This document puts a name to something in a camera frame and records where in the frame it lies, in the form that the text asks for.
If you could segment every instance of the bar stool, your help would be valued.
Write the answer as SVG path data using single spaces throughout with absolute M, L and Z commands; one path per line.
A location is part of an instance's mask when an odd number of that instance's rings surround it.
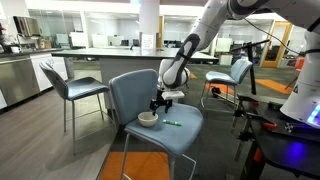
M 78 79 L 75 81 L 71 81 L 66 83 L 60 75 L 52 68 L 52 66 L 47 63 L 47 62 L 42 62 L 40 63 L 40 68 L 44 72 L 44 74 L 47 76 L 49 81 L 51 82 L 52 86 L 54 89 L 57 91 L 59 96 L 64 100 L 64 132 L 66 132 L 66 101 L 71 101 L 72 102 L 72 138 L 73 138 L 73 154 L 76 153 L 76 138 L 75 138 L 75 119 L 79 117 L 83 117 L 88 114 L 92 114 L 94 112 L 100 111 L 102 120 L 103 118 L 103 111 L 101 108 L 101 103 L 100 103 L 100 98 L 99 98 L 99 93 L 106 93 L 109 99 L 109 104 L 111 109 L 112 108 L 112 103 L 110 102 L 110 95 L 109 95 L 109 87 L 102 84 L 101 82 L 97 81 L 96 79 L 92 77 L 85 77 L 82 79 Z M 74 101 L 78 99 L 82 99 L 88 96 L 92 95 L 97 95 L 98 97 L 98 102 L 99 102 L 99 107 L 100 110 L 96 110 L 78 117 L 75 117 L 75 104 Z M 116 128 L 116 124 L 114 122 L 114 117 L 113 113 L 111 111 L 111 121 L 114 124 Z

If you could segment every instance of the cable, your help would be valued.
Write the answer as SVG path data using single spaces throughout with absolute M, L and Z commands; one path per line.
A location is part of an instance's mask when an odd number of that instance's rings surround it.
M 248 21 L 247 19 L 244 19 L 244 20 L 246 20 L 251 26 L 253 26 L 253 27 L 255 27 L 256 29 L 258 29 L 258 30 L 260 30 L 260 31 L 262 31 L 262 32 L 264 32 L 264 33 L 266 33 L 266 34 L 268 34 L 269 36 L 271 36 L 271 37 L 273 37 L 273 38 L 275 38 L 276 40 L 278 40 L 287 50 L 289 50 L 289 51 L 291 51 L 291 52 L 294 52 L 294 53 L 296 53 L 296 54 L 298 54 L 298 55 L 301 55 L 300 53 L 298 53 L 298 52 L 296 52 L 296 51 L 294 51 L 294 50 L 292 50 L 292 49 L 290 49 L 290 48 L 288 48 L 288 46 L 286 46 L 280 39 L 278 39 L 277 37 L 275 37 L 275 36 L 273 36 L 272 34 L 270 34 L 270 33 L 268 33 L 268 32 L 266 32 L 266 31 L 264 31 L 264 30 L 262 30 L 262 29 L 260 29 L 260 28 L 258 28 L 257 26 L 255 26 L 254 24 L 252 24 L 250 21 Z

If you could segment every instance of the chair backrest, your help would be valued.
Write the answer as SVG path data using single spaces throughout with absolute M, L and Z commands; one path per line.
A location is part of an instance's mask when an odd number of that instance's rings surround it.
M 62 99 L 66 99 L 68 97 L 68 86 L 66 82 L 64 82 L 64 80 L 61 78 L 61 76 L 47 62 L 41 62 L 40 68 L 47 76 L 52 86 L 58 92 L 59 96 Z
M 231 67 L 230 76 L 237 84 L 241 84 L 248 70 L 251 68 L 252 62 L 247 59 L 239 59 Z
M 304 57 L 299 57 L 296 62 L 295 69 L 301 70 L 304 64 Z
M 157 94 L 157 72 L 152 69 L 129 72 L 110 80 L 109 87 L 119 123 L 135 120 L 139 113 L 150 111 Z

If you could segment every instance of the white pillar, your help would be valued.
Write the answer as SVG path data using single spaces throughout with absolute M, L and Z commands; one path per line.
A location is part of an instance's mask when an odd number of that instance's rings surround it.
M 152 35 L 152 48 L 157 47 L 157 33 L 159 31 L 159 6 L 160 0 L 141 0 L 139 14 L 139 30 L 141 47 L 143 47 L 143 35 Z

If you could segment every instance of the blue light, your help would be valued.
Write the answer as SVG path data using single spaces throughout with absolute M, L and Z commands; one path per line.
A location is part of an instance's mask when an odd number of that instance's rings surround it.
M 307 122 L 311 123 L 311 124 L 315 124 L 314 119 L 316 118 L 316 116 L 319 114 L 320 111 L 320 104 L 318 104 L 316 106 L 316 108 L 312 111 L 311 115 L 309 116 Z

